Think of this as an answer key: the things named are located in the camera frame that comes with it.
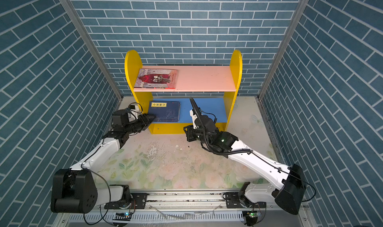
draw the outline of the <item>red book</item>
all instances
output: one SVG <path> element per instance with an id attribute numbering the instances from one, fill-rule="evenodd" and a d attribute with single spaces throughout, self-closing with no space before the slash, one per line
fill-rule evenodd
<path id="1" fill-rule="evenodd" d="M 176 80 L 177 70 L 141 68 L 134 87 L 174 89 Z"/>

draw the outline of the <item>yellow side panel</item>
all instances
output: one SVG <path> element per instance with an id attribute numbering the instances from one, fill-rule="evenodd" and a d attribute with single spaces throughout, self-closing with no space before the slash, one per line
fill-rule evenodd
<path id="1" fill-rule="evenodd" d="M 184 127 L 192 123 L 153 123 L 149 126 L 152 134 L 185 134 Z M 219 130 L 224 130 L 225 122 L 216 123 Z"/>
<path id="2" fill-rule="evenodd" d="M 138 52 L 130 50 L 125 56 L 125 76 L 132 94 L 139 104 L 142 105 L 143 112 L 147 113 L 149 101 L 153 100 L 151 92 L 134 92 L 134 84 L 136 82 L 138 72 L 142 68 L 142 61 Z"/>
<path id="3" fill-rule="evenodd" d="M 241 84 L 241 78 L 242 78 L 242 55 L 241 55 L 241 52 L 238 50 L 235 50 L 233 54 L 231 55 L 230 70 L 233 76 L 234 85 L 236 86 L 236 91 L 235 92 L 225 91 L 223 95 L 223 102 L 225 104 L 226 117 L 227 117 L 227 125 L 225 126 L 225 131 L 227 130 L 227 127 L 229 125 L 231 113 L 234 108 L 234 103 L 236 102 L 237 93 L 238 93 L 238 89 Z"/>

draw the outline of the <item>yellow bottom board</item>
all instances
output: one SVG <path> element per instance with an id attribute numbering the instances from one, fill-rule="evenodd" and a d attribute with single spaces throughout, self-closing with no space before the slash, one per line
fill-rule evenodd
<path id="1" fill-rule="evenodd" d="M 153 123 L 149 126 L 151 134 L 185 134 L 184 127 L 192 123 Z M 225 130 L 226 122 L 216 123 L 219 130 Z"/>

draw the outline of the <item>pink shelf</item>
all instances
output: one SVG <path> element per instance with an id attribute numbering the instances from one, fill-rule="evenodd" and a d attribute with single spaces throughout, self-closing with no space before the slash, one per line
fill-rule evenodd
<path id="1" fill-rule="evenodd" d="M 135 92 L 236 91 L 229 66 L 143 66 L 178 70 L 175 89 L 135 88 Z"/>

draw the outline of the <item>metal corner post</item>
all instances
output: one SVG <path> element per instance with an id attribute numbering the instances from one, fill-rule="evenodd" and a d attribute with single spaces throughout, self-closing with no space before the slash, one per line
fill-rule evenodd
<path id="1" fill-rule="evenodd" d="M 278 64 L 281 62 L 282 56 L 286 51 L 287 45 L 290 42 L 291 37 L 294 34 L 295 28 L 298 25 L 299 20 L 302 17 L 303 11 L 306 8 L 309 0 L 299 0 L 298 6 L 294 12 L 293 17 L 291 18 L 290 24 L 286 30 L 286 34 L 283 37 L 283 40 L 280 44 L 278 52 L 275 54 L 274 60 L 271 63 L 270 70 L 266 75 L 266 79 L 261 87 L 261 91 L 259 92 L 258 99 L 262 100 L 265 96 L 266 90 L 270 84 L 271 79 L 274 76 L 276 69 L 278 68 Z"/>
<path id="2" fill-rule="evenodd" d="M 114 93 L 116 94 L 118 100 L 122 100 L 122 93 L 119 90 L 117 84 L 113 80 L 113 77 L 110 75 L 107 66 L 105 65 L 100 53 L 98 52 L 96 46 L 94 45 L 92 39 L 89 36 L 88 31 L 86 30 L 84 24 L 82 23 L 79 15 L 77 14 L 72 2 L 70 0 L 59 0 L 61 5 L 63 6 L 65 12 L 68 14 L 70 20 L 72 21 L 74 27 L 79 32 L 81 38 L 83 39 L 85 45 L 88 47 L 90 54 L 95 59 L 98 64 L 98 67 L 104 74 L 107 79 L 109 85 L 112 87 Z"/>

